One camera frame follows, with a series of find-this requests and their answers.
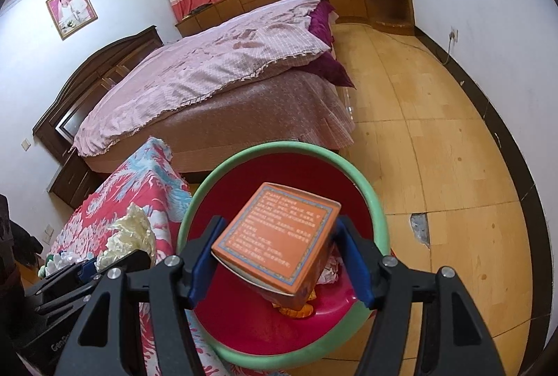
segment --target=framed photo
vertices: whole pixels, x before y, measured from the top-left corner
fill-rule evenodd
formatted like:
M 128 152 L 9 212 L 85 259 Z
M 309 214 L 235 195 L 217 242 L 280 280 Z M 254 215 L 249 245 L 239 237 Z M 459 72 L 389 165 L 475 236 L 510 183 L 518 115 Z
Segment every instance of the framed photo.
M 47 0 L 46 5 L 63 40 L 97 20 L 89 0 Z

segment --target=wall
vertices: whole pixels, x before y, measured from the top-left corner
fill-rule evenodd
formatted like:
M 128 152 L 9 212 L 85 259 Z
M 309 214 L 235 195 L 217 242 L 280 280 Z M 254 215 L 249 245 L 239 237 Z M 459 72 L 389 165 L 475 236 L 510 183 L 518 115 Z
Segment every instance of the wall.
M 417 26 L 447 47 L 511 131 L 535 179 L 558 249 L 558 7 L 554 0 L 414 0 Z M 558 324 L 554 290 L 550 332 Z
M 46 1 L 18 0 L 0 12 L 0 192 L 12 220 L 39 240 L 48 224 L 57 235 L 71 210 L 46 192 L 59 165 L 33 142 L 35 123 L 72 72 L 106 44 L 151 25 L 164 43 L 180 39 L 168 0 L 90 0 L 99 19 L 65 41 Z M 32 142 L 27 152 L 25 138 Z

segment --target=baseboard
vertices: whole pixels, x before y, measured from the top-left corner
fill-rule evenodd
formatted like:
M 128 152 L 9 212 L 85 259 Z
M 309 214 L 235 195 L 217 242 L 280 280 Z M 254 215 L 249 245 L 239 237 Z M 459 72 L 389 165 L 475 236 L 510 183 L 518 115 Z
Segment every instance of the baseboard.
M 447 52 L 418 27 L 415 27 L 415 36 L 438 59 L 447 58 Z M 446 68 L 467 94 L 500 149 L 525 217 L 533 277 L 532 321 L 529 323 L 529 336 L 520 372 L 525 371 L 532 366 L 545 346 L 552 306 L 552 253 L 541 200 L 527 163 L 496 109 L 474 80 L 452 57 L 449 58 Z

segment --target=floor tile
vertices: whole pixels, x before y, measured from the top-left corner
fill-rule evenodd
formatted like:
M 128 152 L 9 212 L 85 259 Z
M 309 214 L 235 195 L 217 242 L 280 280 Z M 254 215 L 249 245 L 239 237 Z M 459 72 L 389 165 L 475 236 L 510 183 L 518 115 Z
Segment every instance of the floor tile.
M 517 200 L 498 148 L 481 120 L 409 121 L 427 211 Z
M 291 376 L 354 376 L 358 362 L 322 359 L 304 367 L 291 368 Z
M 339 347 L 332 353 L 327 355 L 328 359 L 336 360 L 361 360 L 362 353 L 366 348 L 368 338 L 370 337 L 370 331 L 372 330 L 372 325 L 374 324 L 374 318 L 370 318 L 364 326 L 354 334 L 351 339 L 346 342 L 343 346 Z
M 490 333 L 503 333 L 531 315 L 531 254 L 518 201 L 429 213 L 432 269 L 452 266 Z
M 419 170 L 405 122 L 357 123 L 352 137 L 354 144 L 341 155 L 372 184 L 384 212 L 423 212 Z
M 422 244 L 411 228 L 410 214 L 387 215 L 390 245 L 406 266 L 430 272 L 430 249 Z
M 391 81 L 407 120 L 481 118 L 459 84 L 447 72 L 409 69 L 405 74 L 395 74 Z
M 402 120 L 393 85 L 366 31 L 360 26 L 340 24 L 334 27 L 334 35 L 337 59 L 356 87 L 348 89 L 355 122 Z
M 407 120 L 481 117 L 455 79 L 419 40 L 372 29 L 367 33 Z
M 507 376 L 519 373 L 528 335 L 529 321 L 494 339 Z

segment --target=orange box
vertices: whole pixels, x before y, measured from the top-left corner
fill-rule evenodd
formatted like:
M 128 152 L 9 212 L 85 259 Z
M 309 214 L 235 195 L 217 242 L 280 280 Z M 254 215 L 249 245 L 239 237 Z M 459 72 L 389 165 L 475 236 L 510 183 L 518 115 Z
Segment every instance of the orange box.
M 264 182 L 211 251 L 267 300 L 300 310 L 324 270 L 341 205 Z

